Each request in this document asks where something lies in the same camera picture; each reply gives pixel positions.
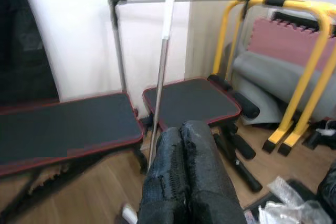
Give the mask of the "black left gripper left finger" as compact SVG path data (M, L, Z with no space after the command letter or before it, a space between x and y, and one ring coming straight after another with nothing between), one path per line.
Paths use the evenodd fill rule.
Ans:
M138 223L187 223L189 186L179 129L162 132L156 156L144 180Z

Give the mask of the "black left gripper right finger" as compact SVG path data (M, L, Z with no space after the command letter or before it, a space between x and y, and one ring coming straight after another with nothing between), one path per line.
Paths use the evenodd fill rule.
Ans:
M181 137L190 185L191 223L246 223L209 126L187 121L181 126Z

